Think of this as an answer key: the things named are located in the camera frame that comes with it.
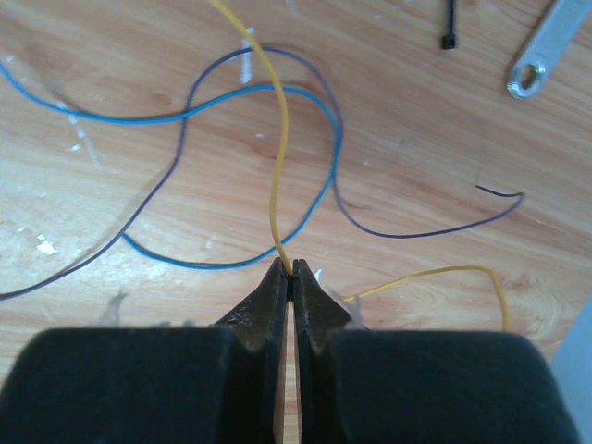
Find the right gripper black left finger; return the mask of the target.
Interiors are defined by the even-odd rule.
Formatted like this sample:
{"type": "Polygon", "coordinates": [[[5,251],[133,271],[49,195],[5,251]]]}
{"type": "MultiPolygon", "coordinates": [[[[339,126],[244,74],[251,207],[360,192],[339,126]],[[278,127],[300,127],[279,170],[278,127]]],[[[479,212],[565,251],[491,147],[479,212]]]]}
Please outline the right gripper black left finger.
{"type": "Polygon", "coordinates": [[[1,390],[5,443],[279,443],[290,280],[275,260],[208,327],[64,327],[1,390]]]}

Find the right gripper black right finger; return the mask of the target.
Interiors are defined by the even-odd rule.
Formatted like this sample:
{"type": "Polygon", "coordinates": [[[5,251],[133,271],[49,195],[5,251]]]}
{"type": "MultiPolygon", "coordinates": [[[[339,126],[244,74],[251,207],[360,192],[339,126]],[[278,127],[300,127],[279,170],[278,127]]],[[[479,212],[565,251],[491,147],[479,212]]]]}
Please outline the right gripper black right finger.
{"type": "Polygon", "coordinates": [[[549,365],[494,331],[358,327],[293,264],[304,443],[578,443],[549,365]]]}

